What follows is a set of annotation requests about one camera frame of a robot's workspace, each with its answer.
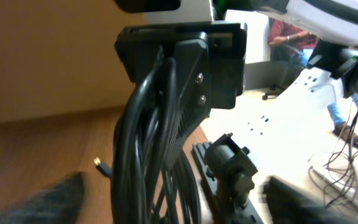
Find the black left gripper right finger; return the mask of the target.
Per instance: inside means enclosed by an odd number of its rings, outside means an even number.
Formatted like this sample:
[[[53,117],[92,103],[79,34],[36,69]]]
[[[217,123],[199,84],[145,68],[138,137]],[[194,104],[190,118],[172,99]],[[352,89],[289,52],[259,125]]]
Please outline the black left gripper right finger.
[[[358,218],[324,208],[276,176],[264,183],[262,198],[274,224],[358,224]]]

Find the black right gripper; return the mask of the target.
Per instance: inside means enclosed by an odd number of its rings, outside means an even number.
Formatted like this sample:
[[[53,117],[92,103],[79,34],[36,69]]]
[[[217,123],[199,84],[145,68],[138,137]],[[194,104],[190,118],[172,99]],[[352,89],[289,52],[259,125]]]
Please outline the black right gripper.
[[[161,169],[172,169],[211,107],[235,107],[244,91],[246,43],[246,24],[228,21],[125,27],[118,35],[114,48],[132,83],[163,62],[167,140]]]

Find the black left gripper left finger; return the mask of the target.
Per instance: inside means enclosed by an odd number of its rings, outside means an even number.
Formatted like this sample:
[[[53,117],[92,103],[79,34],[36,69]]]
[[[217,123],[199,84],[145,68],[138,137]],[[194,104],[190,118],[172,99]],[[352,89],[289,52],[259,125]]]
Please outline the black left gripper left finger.
[[[74,172],[0,212],[0,224],[75,224],[84,198],[84,174]]]

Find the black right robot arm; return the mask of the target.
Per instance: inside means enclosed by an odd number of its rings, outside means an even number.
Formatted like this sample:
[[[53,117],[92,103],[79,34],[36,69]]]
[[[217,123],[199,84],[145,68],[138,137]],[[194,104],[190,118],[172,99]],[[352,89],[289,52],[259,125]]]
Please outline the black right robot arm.
[[[153,129],[151,168],[172,167],[180,142],[211,109],[231,109],[244,90],[247,29],[205,20],[212,2],[190,10],[185,1],[118,1],[125,12],[151,17],[147,26],[126,27],[114,45],[135,90],[114,137],[113,167],[141,165],[134,139],[141,124]],[[294,105],[318,109],[358,93],[357,1],[220,1],[220,9],[255,11],[310,31],[321,39],[312,72],[329,98],[291,97]]]

